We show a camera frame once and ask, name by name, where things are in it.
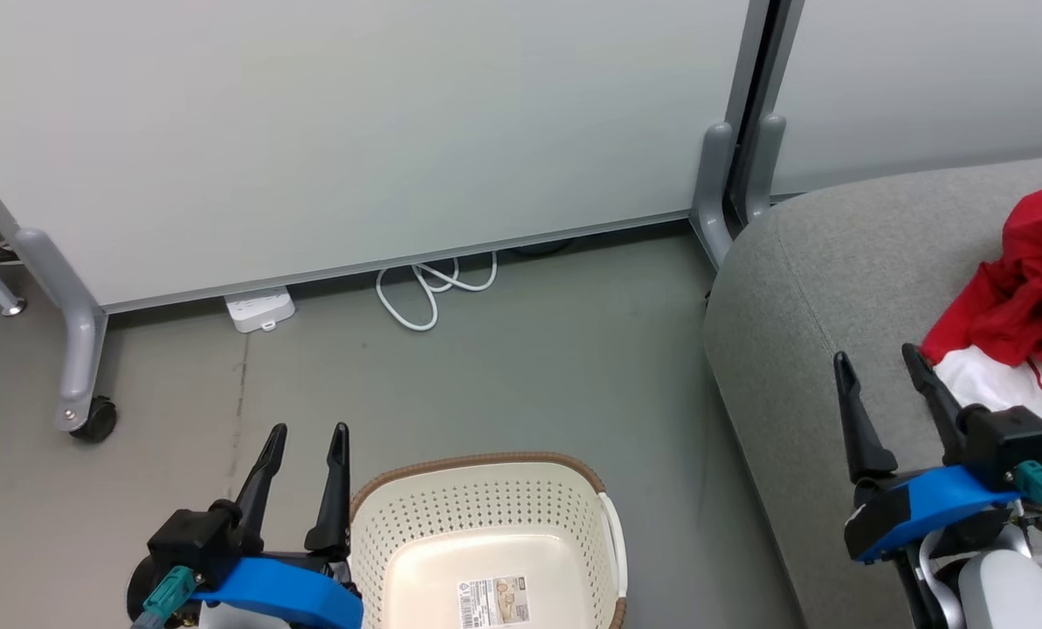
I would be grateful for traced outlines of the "grey fabric sofa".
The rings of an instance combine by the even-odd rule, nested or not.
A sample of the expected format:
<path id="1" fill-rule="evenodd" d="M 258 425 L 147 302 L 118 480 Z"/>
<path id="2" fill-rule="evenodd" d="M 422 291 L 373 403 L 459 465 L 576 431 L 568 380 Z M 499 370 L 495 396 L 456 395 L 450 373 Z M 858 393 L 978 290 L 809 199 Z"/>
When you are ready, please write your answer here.
<path id="1" fill-rule="evenodd" d="M 832 358 L 844 351 L 902 473 L 940 466 L 901 358 L 998 259 L 1042 159 L 816 190 L 753 220 L 709 299 L 704 348 L 807 629 L 914 629 L 891 563 L 849 558 L 853 511 Z"/>

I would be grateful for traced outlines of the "cream perforated laundry basket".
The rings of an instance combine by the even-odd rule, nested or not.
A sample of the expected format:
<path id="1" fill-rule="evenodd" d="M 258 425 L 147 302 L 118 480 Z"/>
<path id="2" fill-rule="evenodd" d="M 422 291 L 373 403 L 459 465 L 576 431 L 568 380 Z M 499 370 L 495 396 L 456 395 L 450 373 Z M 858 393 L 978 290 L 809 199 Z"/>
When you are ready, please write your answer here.
<path id="1" fill-rule="evenodd" d="M 458 582 L 524 576 L 531 621 L 625 629 L 629 572 L 599 475 L 560 453 L 493 453 L 377 475 L 350 502 L 362 629 L 460 629 Z"/>

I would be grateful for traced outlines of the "red and white jacket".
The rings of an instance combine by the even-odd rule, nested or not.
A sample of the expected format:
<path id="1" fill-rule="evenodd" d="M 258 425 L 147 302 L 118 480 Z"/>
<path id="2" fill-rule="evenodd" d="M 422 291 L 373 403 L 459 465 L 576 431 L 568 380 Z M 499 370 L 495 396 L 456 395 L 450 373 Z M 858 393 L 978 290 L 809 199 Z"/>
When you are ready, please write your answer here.
<path id="1" fill-rule="evenodd" d="M 1042 190 L 1013 208 L 1000 258 L 979 265 L 922 354 L 957 403 L 1023 406 L 1042 418 Z"/>

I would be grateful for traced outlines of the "printed basket label sticker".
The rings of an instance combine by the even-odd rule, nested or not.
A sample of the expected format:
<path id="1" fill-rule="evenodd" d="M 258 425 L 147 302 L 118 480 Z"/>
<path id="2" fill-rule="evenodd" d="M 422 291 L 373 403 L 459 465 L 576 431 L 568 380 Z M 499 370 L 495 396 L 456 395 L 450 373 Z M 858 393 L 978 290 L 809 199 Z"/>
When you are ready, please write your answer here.
<path id="1" fill-rule="evenodd" d="M 528 581 L 524 576 L 458 582 L 460 629 L 501 629 L 531 621 Z"/>

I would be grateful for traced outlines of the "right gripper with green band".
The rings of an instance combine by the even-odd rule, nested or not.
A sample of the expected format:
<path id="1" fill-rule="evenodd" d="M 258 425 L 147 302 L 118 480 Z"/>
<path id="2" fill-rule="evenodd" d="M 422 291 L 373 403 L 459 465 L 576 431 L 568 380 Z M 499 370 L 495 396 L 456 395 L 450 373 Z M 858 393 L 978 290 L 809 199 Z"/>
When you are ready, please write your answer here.
<path id="1" fill-rule="evenodd" d="M 935 367 L 919 346 L 903 343 L 901 358 L 914 388 L 927 403 L 943 446 L 942 462 L 963 462 L 965 430 L 960 425 L 963 407 L 956 401 L 956 395 L 935 373 Z M 853 493 L 855 510 L 844 526 L 845 549 L 854 562 L 875 562 L 904 544 L 899 530 L 907 521 L 907 490 L 883 486 L 877 481 L 894 477 L 898 466 L 894 453 L 880 445 L 861 401 L 861 383 L 851 358 L 844 351 L 837 351 L 832 367 L 848 477 L 851 483 L 861 481 Z"/>

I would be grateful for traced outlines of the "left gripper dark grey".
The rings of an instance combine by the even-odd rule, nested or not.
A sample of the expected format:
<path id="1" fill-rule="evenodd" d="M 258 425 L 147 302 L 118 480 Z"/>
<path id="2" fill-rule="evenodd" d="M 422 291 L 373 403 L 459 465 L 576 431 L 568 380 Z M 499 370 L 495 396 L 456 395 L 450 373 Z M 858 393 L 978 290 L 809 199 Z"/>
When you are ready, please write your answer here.
<path id="1" fill-rule="evenodd" d="M 244 534 L 246 556 L 256 556 L 286 565 L 311 570 L 332 578 L 337 583 L 353 584 L 349 567 L 350 553 L 350 453 L 349 428 L 337 423 L 326 454 L 328 477 L 313 528 L 305 537 L 302 552 L 270 552 L 260 538 L 266 502 L 272 481 L 280 470 L 286 452 L 286 425 L 275 425 L 262 446 L 256 462 L 235 500 L 240 509 L 240 530 Z"/>

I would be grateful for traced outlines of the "white partition panel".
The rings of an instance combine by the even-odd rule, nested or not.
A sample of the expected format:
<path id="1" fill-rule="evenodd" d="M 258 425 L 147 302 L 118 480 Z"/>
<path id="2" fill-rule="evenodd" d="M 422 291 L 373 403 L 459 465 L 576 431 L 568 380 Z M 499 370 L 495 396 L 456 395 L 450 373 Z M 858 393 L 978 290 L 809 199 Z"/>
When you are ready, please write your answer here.
<path id="1" fill-rule="evenodd" d="M 775 196 L 1042 158 L 1042 0 L 805 0 Z"/>
<path id="2" fill-rule="evenodd" d="M 0 200 L 102 307 L 669 218 L 749 0 L 0 0 Z"/>

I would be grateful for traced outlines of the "black caster wheel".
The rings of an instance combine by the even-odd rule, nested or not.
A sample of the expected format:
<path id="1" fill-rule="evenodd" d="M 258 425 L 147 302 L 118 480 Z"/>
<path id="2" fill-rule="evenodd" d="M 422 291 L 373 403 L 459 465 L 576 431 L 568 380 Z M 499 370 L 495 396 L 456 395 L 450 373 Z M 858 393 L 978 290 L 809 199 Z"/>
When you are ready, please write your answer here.
<path id="1" fill-rule="evenodd" d="M 86 422 L 70 432 L 71 438 L 86 445 L 98 445 L 114 432 L 118 417 L 117 406 L 110 397 L 94 397 L 91 399 Z"/>

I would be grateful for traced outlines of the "grey partition leg with caster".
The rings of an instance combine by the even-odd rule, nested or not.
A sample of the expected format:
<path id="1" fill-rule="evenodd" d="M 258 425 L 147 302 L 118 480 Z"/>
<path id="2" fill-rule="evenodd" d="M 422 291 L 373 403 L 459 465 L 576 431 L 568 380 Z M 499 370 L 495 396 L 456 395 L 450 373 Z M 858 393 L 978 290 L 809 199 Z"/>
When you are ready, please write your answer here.
<path id="1" fill-rule="evenodd" d="M 104 397 L 94 389 L 108 314 L 45 232 L 21 228 L 15 234 L 15 251 L 63 314 L 66 342 L 54 423 L 70 435 L 86 422 L 91 399 Z"/>

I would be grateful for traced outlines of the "white power strip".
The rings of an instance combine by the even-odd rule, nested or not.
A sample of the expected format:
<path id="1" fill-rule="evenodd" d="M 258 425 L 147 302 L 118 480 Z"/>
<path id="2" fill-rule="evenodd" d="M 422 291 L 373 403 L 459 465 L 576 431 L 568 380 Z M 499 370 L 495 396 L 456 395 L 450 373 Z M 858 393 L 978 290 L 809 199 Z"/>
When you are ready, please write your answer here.
<path id="1" fill-rule="evenodd" d="M 224 297 L 226 311 L 238 333 L 275 330 L 278 323 L 296 314 L 292 295 L 286 287 L 238 292 Z"/>

